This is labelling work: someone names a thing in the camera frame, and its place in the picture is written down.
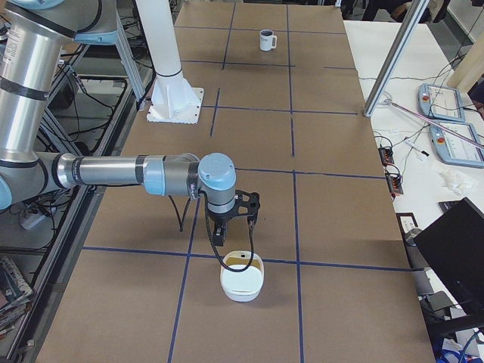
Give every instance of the white mug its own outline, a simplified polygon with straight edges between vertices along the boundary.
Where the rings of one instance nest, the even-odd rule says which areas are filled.
[[[269,29],[260,31],[260,50],[270,51],[278,46],[278,37],[274,35],[274,32]]]

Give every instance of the white bowl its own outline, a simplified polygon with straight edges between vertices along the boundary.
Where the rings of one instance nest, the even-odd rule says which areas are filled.
[[[224,258],[231,268],[242,269],[250,259],[249,251],[233,251]],[[243,272],[232,272],[220,267],[220,284],[229,299],[245,303],[254,300],[264,284],[264,264],[254,253],[252,265]]]

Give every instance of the light blue band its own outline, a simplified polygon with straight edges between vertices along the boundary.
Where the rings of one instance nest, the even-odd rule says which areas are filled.
[[[15,5],[29,10],[44,10],[50,9],[59,5],[64,0],[10,0]]]
[[[0,176],[0,209],[8,208],[12,204],[12,193],[8,184]]]
[[[234,162],[224,154],[207,155],[198,165],[198,177],[214,191],[227,191],[236,181]]]
[[[144,174],[144,189],[149,194],[165,195],[165,166],[163,160],[153,159],[145,160],[147,162]]]
[[[89,45],[114,45],[118,39],[118,31],[108,33],[78,33],[74,40]]]

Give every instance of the black monitor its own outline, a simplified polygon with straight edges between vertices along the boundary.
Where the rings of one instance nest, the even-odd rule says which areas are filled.
[[[484,326],[484,213],[464,198],[414,239],[429,266],[469,315]]]

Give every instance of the brown table surface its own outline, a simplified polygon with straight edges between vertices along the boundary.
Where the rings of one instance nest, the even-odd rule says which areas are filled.
[[[167,198],[112,188],[37,362],[434,361],[340,10],[186,2],[175,30],[200,120],[139,113],[123,154],[229,155],[261,195],[262,292],[225,297],[203,204],[178,232]],[[220,252],[247,248],[232,221]]]

